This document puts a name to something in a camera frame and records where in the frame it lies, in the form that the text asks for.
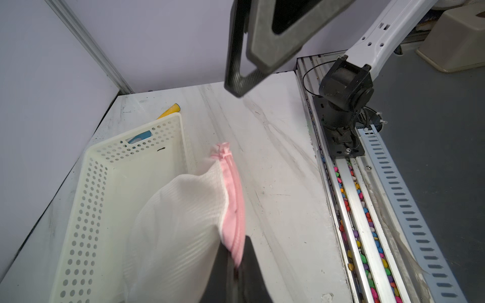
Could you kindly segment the beige plastic stool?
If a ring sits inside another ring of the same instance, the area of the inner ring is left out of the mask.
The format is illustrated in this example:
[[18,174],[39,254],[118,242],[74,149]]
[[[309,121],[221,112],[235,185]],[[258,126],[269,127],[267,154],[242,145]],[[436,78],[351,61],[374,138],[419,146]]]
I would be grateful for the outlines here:
[[484,66],[484,1],[447,10],[416,51],[442,73]]

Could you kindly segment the pink rimmed mesh laundry bag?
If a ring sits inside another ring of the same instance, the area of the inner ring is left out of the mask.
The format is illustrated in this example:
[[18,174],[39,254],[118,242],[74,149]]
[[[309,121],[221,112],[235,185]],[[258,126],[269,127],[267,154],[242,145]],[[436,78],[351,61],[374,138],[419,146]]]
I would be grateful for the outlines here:
[[220,143],[194,174],[158,190],[136,217],[124,263],[126,302],[198,302],[219,246],[241,264],[245,200],[230,145]]

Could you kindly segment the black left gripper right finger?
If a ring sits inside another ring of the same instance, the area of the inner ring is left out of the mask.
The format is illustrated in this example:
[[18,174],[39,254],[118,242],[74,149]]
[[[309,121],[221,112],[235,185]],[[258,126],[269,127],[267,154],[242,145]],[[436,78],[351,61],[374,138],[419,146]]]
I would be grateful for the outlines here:
[[243,257],[237,269],[237,276],[238,302],[273,302],[265,285],[253,243],[249,236],[245,237]]

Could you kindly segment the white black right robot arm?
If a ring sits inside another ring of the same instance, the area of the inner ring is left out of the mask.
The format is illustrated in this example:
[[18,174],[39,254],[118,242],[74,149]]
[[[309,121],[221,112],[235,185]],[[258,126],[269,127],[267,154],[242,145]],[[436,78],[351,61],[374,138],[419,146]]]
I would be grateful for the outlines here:
[[[231,9],[225,89],[243,97],[292,59],[350,1],[235,1]],[[373,81],[433,1],[391,1],[366,33],[325,75],[320,95],[330,104],[324,121],[343,128],[370,100]]]

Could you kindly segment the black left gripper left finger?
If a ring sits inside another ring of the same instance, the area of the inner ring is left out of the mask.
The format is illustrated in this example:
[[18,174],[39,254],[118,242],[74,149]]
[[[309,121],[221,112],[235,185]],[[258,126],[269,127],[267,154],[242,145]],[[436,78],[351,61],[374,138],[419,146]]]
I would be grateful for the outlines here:
[[220,243],[200,303],[236,302],[235,266],[230,251]]

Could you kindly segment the cream perforated plastic basket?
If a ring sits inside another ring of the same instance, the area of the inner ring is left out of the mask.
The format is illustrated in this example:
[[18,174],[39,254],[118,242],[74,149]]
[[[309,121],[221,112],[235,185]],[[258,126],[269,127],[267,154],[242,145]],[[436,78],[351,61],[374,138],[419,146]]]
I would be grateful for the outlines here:
[[178,113],[86,151],[51,302],[123,301],[123,258],[134,221],[161,187],[188,172],[187,158]]

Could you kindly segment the aluminium frame rail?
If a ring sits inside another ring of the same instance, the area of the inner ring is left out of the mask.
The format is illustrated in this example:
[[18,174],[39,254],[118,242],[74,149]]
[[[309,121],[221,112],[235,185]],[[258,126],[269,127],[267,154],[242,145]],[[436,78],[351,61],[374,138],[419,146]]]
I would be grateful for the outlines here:
[[45,2],[99,65],[107,77],[115,84],[119,92],[123,95],[134,93],[134,90],[89,34],[82,22],[79,21],[68,4],[62,0],[45,0]]

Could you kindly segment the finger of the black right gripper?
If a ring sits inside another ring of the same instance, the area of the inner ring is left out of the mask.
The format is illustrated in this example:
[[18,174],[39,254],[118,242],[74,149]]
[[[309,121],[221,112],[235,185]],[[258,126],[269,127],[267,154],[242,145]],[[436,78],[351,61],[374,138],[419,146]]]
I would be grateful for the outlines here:
[[246,57],[260,71],[280,68],[352,1],[252,1]]
[[273,2],[234,1],[224,88],[243,97],[273,72]]

